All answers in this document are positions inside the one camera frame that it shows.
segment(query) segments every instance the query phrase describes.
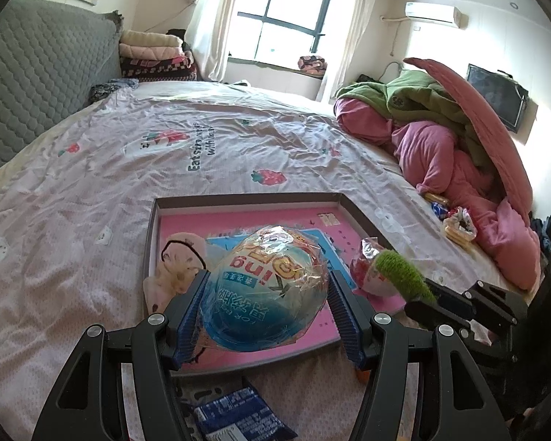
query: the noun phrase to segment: window sill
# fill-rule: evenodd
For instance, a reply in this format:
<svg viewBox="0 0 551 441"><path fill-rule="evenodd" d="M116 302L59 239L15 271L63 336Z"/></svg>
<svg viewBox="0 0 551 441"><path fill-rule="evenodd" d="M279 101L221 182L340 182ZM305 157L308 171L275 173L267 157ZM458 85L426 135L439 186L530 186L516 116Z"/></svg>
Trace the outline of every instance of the window sill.
<svg viewBox="0 0 551 441"><path fill-rule="evenodd" d="M303 75L308 76L309 78L315 78L315 79L322 79L322 76L317 75L309 75L308 73L304 73L298 69L292 69L292 68L286 68L285 66L278 66L277 64L271 64L271 63L263 63L261 61L253 61L253 60L244 60L241 58L233 58L232 56L228 57L229 63L236 63L236 64L252 64L254 66L259 66L260 68L270 68L276 71L285 71L287 73L296 73L297 75Z"/></svg>

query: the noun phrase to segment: television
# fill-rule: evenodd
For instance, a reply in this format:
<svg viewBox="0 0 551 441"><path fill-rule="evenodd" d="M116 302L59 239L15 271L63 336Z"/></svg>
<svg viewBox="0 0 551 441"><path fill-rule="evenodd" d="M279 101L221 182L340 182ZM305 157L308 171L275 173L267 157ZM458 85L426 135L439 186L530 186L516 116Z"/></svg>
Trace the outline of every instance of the television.
<svg viewBox="0 0 551 441"><path fill-rule="evenodd" d="M529 93L507 73L492 73L470 64L467 81L492 106L509 131L518 132L524 116Z"/></svg>

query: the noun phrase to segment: air conditioner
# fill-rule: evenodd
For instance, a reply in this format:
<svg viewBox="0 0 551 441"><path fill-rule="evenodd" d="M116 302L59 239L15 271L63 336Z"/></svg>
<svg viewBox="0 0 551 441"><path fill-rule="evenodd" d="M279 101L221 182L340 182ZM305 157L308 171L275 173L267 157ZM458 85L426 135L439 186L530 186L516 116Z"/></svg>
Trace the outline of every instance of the air conditioner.
<svg viewBox="0 0 551 441"><path fill-rule="evenodd" d="M414 21L461 27L461 12L454 6L409 1L406 4L406 16Z"/></svg>

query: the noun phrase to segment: blue snack wrapper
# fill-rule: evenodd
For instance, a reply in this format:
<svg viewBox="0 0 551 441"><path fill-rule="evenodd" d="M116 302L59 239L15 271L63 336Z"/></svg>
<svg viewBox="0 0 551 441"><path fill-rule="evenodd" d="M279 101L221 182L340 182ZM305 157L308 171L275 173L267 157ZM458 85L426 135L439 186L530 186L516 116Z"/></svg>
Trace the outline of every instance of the blue snack wrapper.
<svg viewBox="0 0 551 441"><path fill-rule="evenodd" d="M298 436L253 386L199 406L194 415L207 441L287 441Z"/></svg>
<svg viewBox="0 0 551 441"><path fill-rule="evenodd" d="M439 218L439 220L444 221L447 218L449 209L447 209L444 205L439 204L438 202L431 202L431 207L432 211Z"/></svg>

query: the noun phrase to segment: green blanket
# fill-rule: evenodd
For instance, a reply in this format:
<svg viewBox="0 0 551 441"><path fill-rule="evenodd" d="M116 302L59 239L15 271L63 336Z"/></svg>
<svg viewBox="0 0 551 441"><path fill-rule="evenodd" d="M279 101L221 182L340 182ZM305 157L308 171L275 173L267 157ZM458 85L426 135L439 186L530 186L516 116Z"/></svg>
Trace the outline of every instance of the green blanket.
<svg viewBox="0 0 551 441"><path fill-rule="evenodd" d="M494 167L469 118L445 89L423 71L407 71L387 85L355 83L339 89L336 98L359 99L398 125L428 120L451 129L478 168Z"/></svg>

